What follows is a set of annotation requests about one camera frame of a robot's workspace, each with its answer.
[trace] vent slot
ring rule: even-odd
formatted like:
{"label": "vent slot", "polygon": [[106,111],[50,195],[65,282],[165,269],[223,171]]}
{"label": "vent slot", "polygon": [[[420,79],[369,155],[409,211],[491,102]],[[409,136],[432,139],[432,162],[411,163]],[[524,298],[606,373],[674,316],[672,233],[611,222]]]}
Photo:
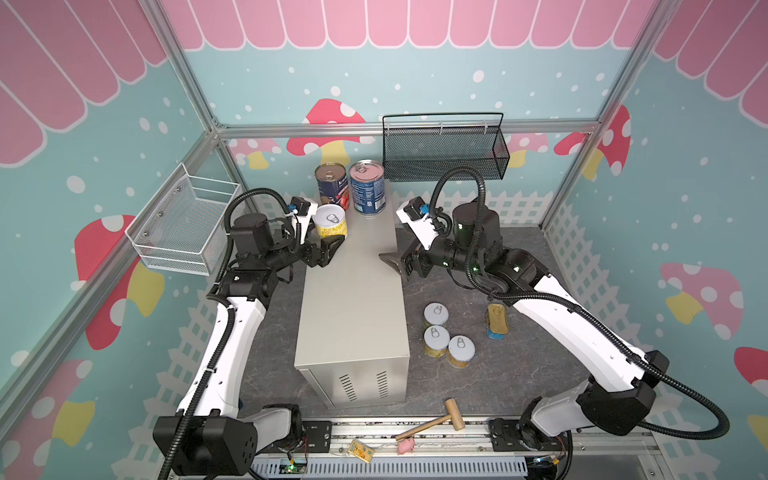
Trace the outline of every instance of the vent slot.
{"label": "vent slot", "polygon": [[341,381],[341,388],[344,389],[346,398],[350,402],[354,402],[355,400],[357,400],[357,394],[355,393],[355,386],[352,384],[352,380],[349,379],[349,375],[340,376],[339,380]]}
{"label": "vent slot", "polygon": [[389,387],[386,381],[386,371],[376,375],[376,388],[379,389],[379,398],[383,399],[389,395]]}

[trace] wooden mallet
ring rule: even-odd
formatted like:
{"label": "wooden mallet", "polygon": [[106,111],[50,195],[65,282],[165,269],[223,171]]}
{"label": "wooden mallet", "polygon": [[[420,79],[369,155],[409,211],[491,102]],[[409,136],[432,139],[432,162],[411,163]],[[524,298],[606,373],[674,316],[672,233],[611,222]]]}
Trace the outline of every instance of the wooden mallet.
{"label": "wooden mallet", "polygon": [[427,422],[423,425],[419,425],[414,429],[410,429],[407,432],[401,433],[400,435],[397,435],[395,439],[399,442],[400,440],[407,439],[408,437],[413,437],[415,434],[419,432],[423,432],[424,430],[429,429],[435,425],[440,425],[441,423],[445,423],[448,420],[450,420],[453,423],[454,430],[463,430],[464,419],[462,418],[462,414],[458,412],[456,399],[447,399],[445,401],[445,407],[448,409],[448,415],[444,417],[440,417],[439,419],[434,419],[431,422]]}

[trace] wire basket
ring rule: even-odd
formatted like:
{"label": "wire basket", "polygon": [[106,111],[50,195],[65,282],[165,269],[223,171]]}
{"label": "wire basket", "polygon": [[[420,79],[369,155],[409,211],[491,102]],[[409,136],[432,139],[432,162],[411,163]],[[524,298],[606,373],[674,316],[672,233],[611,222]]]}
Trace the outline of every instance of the wire basket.
{"label": "wire basket", "polygon": [[[239,184],[193,177],[179,164],[125,234],[148,268],[211,275],[227,245],[224,210],[241,192]],[[233,217],[244,209],[238,205]]]}
{"label": "wire basket", "polygon": [[[495,112],[385,115],[384,177],[434,181],[453,167],[466,166],[486,180],[500,180],[509,164],[503,119],[504,114]],[[453,179],[472,178],[460,174]]]}

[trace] small can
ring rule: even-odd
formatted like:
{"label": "small can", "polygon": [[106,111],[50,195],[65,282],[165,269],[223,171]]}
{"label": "small can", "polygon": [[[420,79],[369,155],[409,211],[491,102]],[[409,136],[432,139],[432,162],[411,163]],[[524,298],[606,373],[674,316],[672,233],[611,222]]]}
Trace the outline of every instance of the small can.
{"label": "small can", "polygon": [[448,363],[457,369],[469,365],[469,360],[475,356],[475,344],[463,335],[457,335],[448,343]]}
{"label": "small can", "polygon": [[507,323],[507,306],[503,303],[491,303],[485,312],[485,326],[488,328],[488,337],[503,339],[509,333]]}
{"label": "small can", "polygon": [[340,205],[326,204],[317,207],[317,212],[312,217],[315,220],[317,234],[320,238],[333,235],[346,237],[346,217],[344,209]]}
{"label": "small can", "polygon": [[424,353],[436,359],[445,355],[451,335],[440,325],[430,326],[424,332]]}
{"label": "small can", "polygon": [[355,162],[349,168],[355,208],[363,215],[384,210],[384,166],[373,160]]}
{"label": "small can", "polygon": [[432,302],[424,307],[424,328],[432,325],[445,326],[448,321],[448,308],[442,303]]}
{"label": "small can", "polygon": [[341,164],[322,164],[315,169],[320,203],[340,205],[344,210],[349,206],[349,181],[346,168]]}

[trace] gold can lid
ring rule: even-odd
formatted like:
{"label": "gold can lid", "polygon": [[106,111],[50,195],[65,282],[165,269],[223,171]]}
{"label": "gold can lid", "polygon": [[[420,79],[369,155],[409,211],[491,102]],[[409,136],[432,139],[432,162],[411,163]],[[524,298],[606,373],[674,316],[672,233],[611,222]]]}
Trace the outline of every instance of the gold can lid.
{"label": "gold can lid", "polygon": [[503,303],[491,303],[488,305],[488,328],[493,333],[506,335],[509,333],[507,323],[507,306]]}

